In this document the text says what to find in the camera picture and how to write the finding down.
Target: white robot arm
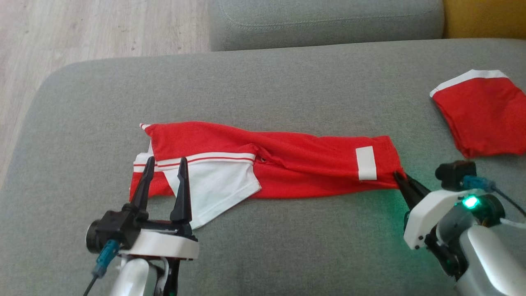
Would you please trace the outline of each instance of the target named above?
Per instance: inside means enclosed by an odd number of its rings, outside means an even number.
[[[120,273],[111,296],[175,296],[181,260],[194,260],[199,243],[192,234],[188,163],[181,159],[179,190],[170,221],[148,220],[148,189],[153,178],[155,159],[150,157],[132,201],[121,211],[107,211],[94,221],[86,234],[86,246],[99,253],[93,280],[106,273],[109,262],[121,257]]]
[[[493,182],[476,177],[473,162],[443,164],[436,176],[444,189],[431,192],[395,173],[410,210],[403,235],[409,248],[430,250],[456,279],[461,296],[525,295],[525,270],[490,229],[507,221],[499,199],[489,194],[501,192]]]

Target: white stripe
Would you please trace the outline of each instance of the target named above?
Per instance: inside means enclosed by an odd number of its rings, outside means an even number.
[[[455,77],[453,79],[450,79],[450,80],[448,80],[446,82],[443,82],[443,83],[439,84],[434,90],[432,90],[429,93],[429,96],[433,97],[433,95],[437,91],[441,91],[441,90],[443,90],[445,88],[457,85],[459,83],[471,80],[473,78],[508,78],[508,77],[504,73],[500,72],[499,70],[491,70],[491,71],[487,71],[487,70],[469,70],[469,71],[467,71],[466,73],[464,73],[464,74],[462,74],[460,76],[457,76],[457,77]]]
[[[192,160],[206,158],[206,157],[234,157],[234,158],[248,158],[252,160],[256,158],[256,156],[252,153],[206,152],[206,153],[199,153],[199,154],[187,156],[186,160],[192,161]],[[181,162],[181,158],[160,160],[157,163],[159,165],[167,165],[167,164],[176,164],[179,162]]]
[[[134,166],[134,167],[133,167],[133,172],[134,172],[134,173],[142,173],[143,171],[144,171],[144,165],[141,165],[141,166]],[[154,168],[154,172],[162,172],[162,170],[161,170],[158,166],[156,166],[156,167]]]
[[[135,158],[135,161],[133,162],[134,164],[133,171],[135,173],[142,173],[144,170],[144,165],[146,164],[146,161],[148,161],[148,158],[150,158],[150,156],[153,156],[153,154],[139,153],[137,157]],[[246,159],[221,159],[221,158],[214,159],[214,158],[209,158],[209,157],[234,157],[234,158],[246,158]],[[202,162],[209,162],[209,161],[254,163],[255,158],[256,156],[252,153],[228,153],[228,152],[207,152],[207,153],[194,154],[194,155],[186,157],[186,159],[189,162],[191,161],[188,165],[202,163]],[[181,158],[156,161],[154,172],[179,169],[180,162],[181,162]]]
[[[148,158],[151,156],[154,156],[151,153],[139,153],[137,157],[135,157],[135,161],[133,162],[134,167],[133,171],[134,173],[142,173],[144,171],[144,165],[146,164],[146,161],[148,161]],[[155,162],[154,172],[160,172],[161,170],[157,166],[157,162]]]
[[[250,163],[250,164],[254,163],[253,160],[247,160],[247,159],[203,159],[203,160],[196,160],[196,161],[189,162],[188,165],[190,166],[190,165],[194,165],[197,163],[212,162],[212,161],[213,162],[245,162],[245,163]],[[159,170],[161,171],[174,170],[174,169],[179,169],[179,164],[163,166],[159,168]]]
[[[372,146],[356,148],[356,161],[358,162],[358,179],[376,180],[375,153]]]

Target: gray couch cushion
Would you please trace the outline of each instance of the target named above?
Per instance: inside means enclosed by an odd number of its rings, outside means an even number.
[[[127,58],[70,65],[42,85],[0,194],[2,295],[80,295],[96,256],[92,220],[127,201],[139,122],[202,120],[257,131],[388,134],[407,172],[461,158],[428,94],[471,68],[500,69],[526,89],[526,42],[437,40]],[[481,175],[526,203],[526,159],[478,159]],[[152,219],[173,199],[153,199]],[[454,295],[426,250],[402,238],[399,192],[247,200],[196,231],[180,295]],[[507,204],[511,219],[518,215]],[[524,232],[498,229],[522,264]],[[117,271],[95,284],[108,293]]]
[[[213,0],[213,51],[442,36],[442,0]]]

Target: folded red cloth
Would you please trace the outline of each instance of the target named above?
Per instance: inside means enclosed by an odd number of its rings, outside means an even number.
[[[156,165],[149,196],[174,195],[179,187],[180,158],[186,157],[193,228],[249,196],[310,198],[395,189],[393,173],[403,173],[388,136],[249,132],[206,122],[141,127],[151,138],[151,150],[135,159],[130,196],[152,155]]]
[[[464,157],[526,152],[526,95],[504,73],[470,70],[429,95]]]

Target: wooden floor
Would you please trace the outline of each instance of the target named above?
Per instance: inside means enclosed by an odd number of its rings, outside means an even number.
[[[206,0],[0,0],[0,188],[42,81],[71,63],[209,51]]]

